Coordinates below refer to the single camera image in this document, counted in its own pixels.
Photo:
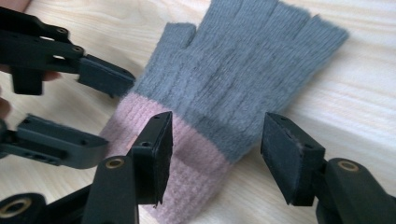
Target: light wood surface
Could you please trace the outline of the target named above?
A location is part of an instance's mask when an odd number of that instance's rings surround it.
[[[350,38],[316,74],[285,115],[327,148],[366,166],[396,195],[396,2],[287,0],[348,29]],[[209,0],[35,0],[27,13],[67,28],[88,53],[141,74],[168,21],[199,24]],[[0,74],[2,96],[13,105],[14,128],[26,113],[98,134],[117,105],[74,75],[45,84],[43,96],[12,93]],[[92,182],[94,169],[54,167],[13,156],[0,162],[0,200],[43,193],[48,203]],[[143,209],[141,223],[156,223]],[[316,223],[314,207],[287,206],[255,147],[232,169],[220,193],[192,223]]]

